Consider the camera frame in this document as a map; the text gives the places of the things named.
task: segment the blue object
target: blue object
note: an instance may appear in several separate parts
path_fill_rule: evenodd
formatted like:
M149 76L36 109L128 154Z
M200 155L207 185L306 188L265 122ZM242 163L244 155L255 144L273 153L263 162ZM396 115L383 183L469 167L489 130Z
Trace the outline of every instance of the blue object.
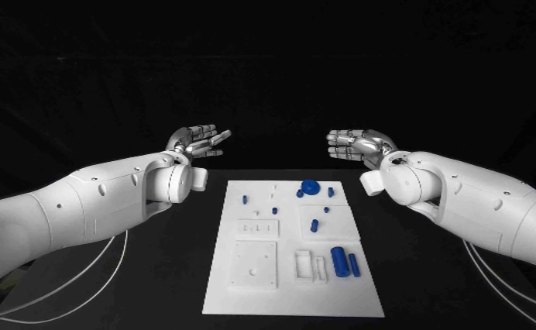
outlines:
M309 224L309 231L315 232L318 229L318 221L312 219L312 223Z
M357 267L357 260L354 260L354 254L348 254L348 258L350 258L351 272L354 273L354 277L358 277L360 268Z
M311 196L319 192L319 184L314 180L304 180L301 182L301 190Z
M348 262L345 261L344 249L337 246L331 249L331 259L334 274L337 277L347 277L350 275Z

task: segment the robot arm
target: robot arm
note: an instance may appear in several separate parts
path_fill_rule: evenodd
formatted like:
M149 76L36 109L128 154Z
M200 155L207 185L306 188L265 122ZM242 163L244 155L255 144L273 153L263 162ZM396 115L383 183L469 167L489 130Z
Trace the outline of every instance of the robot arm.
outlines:
M182 128L162 152L84 167L0 200L0 277L46 253L118 235L181 203L190 190L203 191L207 172L191 160L221 155L208 149L229 136L216 135L213 125Z
M371 130L331 131L334 158L363 160L368 196L383 190L475 246L536 263L536 191L520 180L426 152L399 151Z

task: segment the black backdrop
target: black backdrop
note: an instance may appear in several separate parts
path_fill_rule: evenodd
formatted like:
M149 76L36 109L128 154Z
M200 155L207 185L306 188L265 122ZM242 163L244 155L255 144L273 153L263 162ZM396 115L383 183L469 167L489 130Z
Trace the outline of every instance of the black backdrop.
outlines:
M536 0L0 0L0 196L233 136L198 167L354 167L371 128L536 183Z

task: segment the white platform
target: white platform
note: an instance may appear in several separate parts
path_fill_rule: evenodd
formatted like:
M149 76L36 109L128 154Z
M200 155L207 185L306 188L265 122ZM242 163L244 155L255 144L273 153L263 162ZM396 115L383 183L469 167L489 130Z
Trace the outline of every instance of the white platform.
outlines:
M327 187L334 188L332 198L327 196ZM354 223L348 224L348 221L352 221L352 216L341 184L337 181L321 181L319 193L314 196L305 194L302 198L295 196L298 188L299 181L229 181L203 314L384 316L357 228L354 228ZM242 204L242 195L247 196L246 205ZM329 207L327 214L322 211L324 206ZM278 209L276 215L270 211L273 207ZM252 216L253 211L257 211L256 217ZM311 215L318 215L318 232L314 236L306 236L305 231L302 235L301 224L306 224L305 219ZM239 229L243 230L242 222L237 222L240 219L247 221L257 219L260 225L266 225L265 220L279 221L278 237L275 235L266 236L259 226L262 241L259 239L250 239L250 241L262 244L260 249L252 249L252 244L244 242L246 235L237 233ZM338 278L335 276L329 255L329 249L334 246L344 248L345 255L354 254L360 277L350 275L345 278ZM316 284L315 273L312 283L296 282L296 250L309 250L312 266L315 266L315 257L324 257L327 283ZM249 251L244 253L247 261L237 263L239 252L244 251ZM276 257L272 261L270 253L273 251ZM275 276L270 269L272 262L276 265ZM236 283L237 277L240 278L239 287L230 283Z

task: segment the white cable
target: white cable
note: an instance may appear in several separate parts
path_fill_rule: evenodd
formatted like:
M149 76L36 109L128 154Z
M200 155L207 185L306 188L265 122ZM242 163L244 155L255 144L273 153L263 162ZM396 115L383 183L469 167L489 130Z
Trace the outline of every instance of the white cable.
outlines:
M479 265L476 263L476 260L474 259L472 255L471 255L471 252L469 252L469 247L466 245L466 241L462 239L463 241L463 246L465 246L465 249L466 249L466 253L468 253L468 257L471 258L472 260L472 263L474 263L474 266L476 267L478 271L479 271L479 274L482 275L482 278L488 281L488 285L491 286L491 288L497 291L497 294L502 297L502 299L508 302L508 304L511 305L511 307L515 309L515 311L536 324L536 319L533 319L525 313L524 311L517 307L517 305L505 298L505 296L502 295L502 293L498 291L497 287L494 286L494 284L491 283L491 281L488 280L488 278L485 277L485 274L484 274L484 271L482 269L479 268Z
M527 301L533 302L536 304L536 300L531 297L527 297L523 293L520 293L505 282L504 280L498 277L498 274L494 272L494 270L488 267L488 265L484 262L482 257L478 254L476 249L474 248L472 243L468 244L471 246L471 249L474 253L476 254L478 260L482 263L484 267L486 268L488 272L494 275L494 278L501 282L501 284L512 291L521 298L524 298Z
M92 299L95 298L95 296L100 293L100 291L106 288L106 285L109 284L109 281L112 281L112 278L115 276L115 273L119 269L119 266L121 266L121 262L122 262L122 257L125 256L125 249L126 249L126 239L128 239L128 231L125 231L125 242L123 242L123 245L122 245L122 252L121 252L121 258L119 258L119 262L116 263L116 267L115 267L115 270L113 270L113 273L110 274L109 278L108 278L108 281L103 283L99 291L92 295L92 297L74 308L72 309L67 313L63 313L63 315L60 316L56 316L54 318L48 318L47 320L40 320L40 321L21 321L21 320L15 320L12 318L5 318L5 317L0 317L0 320L4 320L4 321L8 321L8 322L15 322L18 324L43 324L44 322L50 322L50 321L54 321L57 320L59 318L67 316L73 311L76 311L77 309L80 309L90 301Z
M41 297L38 297L33 301L28 301L25 304L21 304L21 305L15 306L14 308L7 309L4 312L0 312L0 316L4 316L7 314L12 313L14 311L18 311L20 309L28 307L30 305L36 304L38 301L41 301L43 299L46 299L47 297L50 297L60 289L63 289L64 287L67 287L67 285L72 284L72 282L74 282L74 280L77 279L77 277L89 270L89 268L92 267L92 265L100 259L100 256L102 256L103 252L106 251L109 245L112 244L112 240L113 239L115 239L115 236L108 241L108 244L106 244L105 248L102 249L100 253L97 254L97 257L93 259L92 263L86 266L86 268L83 269L83 271L54 291L50 291L46 295L43 295Z

